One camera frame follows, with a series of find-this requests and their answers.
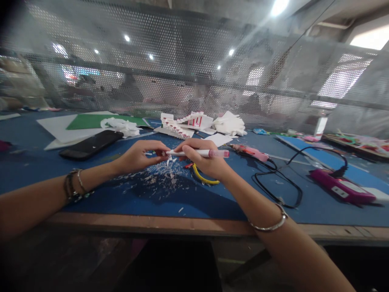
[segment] marker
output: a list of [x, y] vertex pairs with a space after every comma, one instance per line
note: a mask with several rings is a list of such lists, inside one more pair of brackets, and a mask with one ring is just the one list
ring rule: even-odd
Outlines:
[[[199, 149], [196, 150], [202, 157], [230, 157], [230, 152], [228, 150], [205, 150]], [[162, 156], [186, 156], [185, 152], [174, 152], [174, 150], [162, 152]]]

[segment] hand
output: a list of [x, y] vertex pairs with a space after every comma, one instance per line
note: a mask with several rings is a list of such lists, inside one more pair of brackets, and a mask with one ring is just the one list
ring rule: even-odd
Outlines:
[[180, 160], [189, 158], [196, 164], [196, 166], [200, 168], [203, 173], [217, 180], [223, 180], [228, 176], [229, 173], [233, 172], [224, 158], [202, 157], [194, 149], [217, 150], [218, 148], [213, 141], [190, 138], [178, 145], [177, 148], [174, 149], [174, 152], [184, 151], [186, 157], [180, 157]]
[[[145, 153], [150, 150], [154, 150], [158, 156], [148, 158]], [[135, 173], [148, 166], [168, 160], [168, 157], [162, 156], [163, 151], [170, 151], [170, 148], [161, 141], [139, 140], [126, 153], [111, 163], [118, 175]]]

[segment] smartphone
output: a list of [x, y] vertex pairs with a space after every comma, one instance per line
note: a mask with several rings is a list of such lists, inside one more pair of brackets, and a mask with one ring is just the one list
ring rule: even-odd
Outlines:
[[63, 158], [73, 160], [87, 160], [99, 153], [104, 148], [123, 138], [123, 133], [105, 130], [90, 138], [87, 138], [69, 148], [60, 151]]

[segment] silver bangle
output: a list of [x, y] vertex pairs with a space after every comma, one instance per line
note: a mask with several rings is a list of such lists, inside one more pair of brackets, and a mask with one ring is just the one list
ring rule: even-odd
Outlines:
[[81, 171], [82, 171], [82, 169], [78, 170], [78, 172], [77, 172], [78, 182], [80, 183], [80, 186], [81, 186], [82, 191], [84, 192], [84, 194], [86, 194], [87, 191], [86, 191], [86, 189], [84, 188], [84, 185], [82, 184], [81, 177], [80, 177], [80, 172], [81, 172]]
[[84, 185], [82, 184], [81, 177], [80, 177], [81, 171], [83, 171], [83, 169], [78, 169], [78, 172], [77, 172], [78, 182], [80, 183], [80, 187], [81, 187], [82, 191], [84, 192], [82, 197], [88, 198], [91, 194], [94, 193], [94, 191], [87, 192], [86, 189], [84, 188]]
[[250, 223], [250, 225], [251, 225], [252, 227], [254, 227], [255, 230], [264, 231], [264, 232], [274, 231], [274, 230], [276, 230], [277, 228], [279, 228], [279, 227], [281, 227], [282, 225], [284, 225], [285, 220], [286, 220], [287, 218], [289, 218], [289, 216], [288, 216], [288, 214], [286, 214], [284, 208], [282, 208], [281, 205], [279, 205], [279, 204], [276, 204], [276, 205], [277, 205], [278, 208], [281, 209], [282, 218], [281, 218], [281, 221], [280, 221], [280, 222], [278, 222], [278, 223], [277, 223], [276, 225], [274, 225], [274, 226], [267, 227], [267, 228], [262, 228], [262, 227], [255, 226], [255, 225], [254, 225], [253, 223], [251, 223], [251, 221], [249, 220], [248, 222]]

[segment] green board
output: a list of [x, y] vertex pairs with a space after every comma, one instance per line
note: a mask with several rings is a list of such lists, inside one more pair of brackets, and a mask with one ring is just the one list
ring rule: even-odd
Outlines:
[[135, 122], [137, 126], [148, 127], [142, 118], [121, 116], [121, 115], [93, 115], [93, 114], [79, 114], [70, 123], [66, 130], [79, 130], [79, 129], [97, 129], [101, 128], [100, 122], [106, 118], [118, 118], [127, 120], [129, 122]]

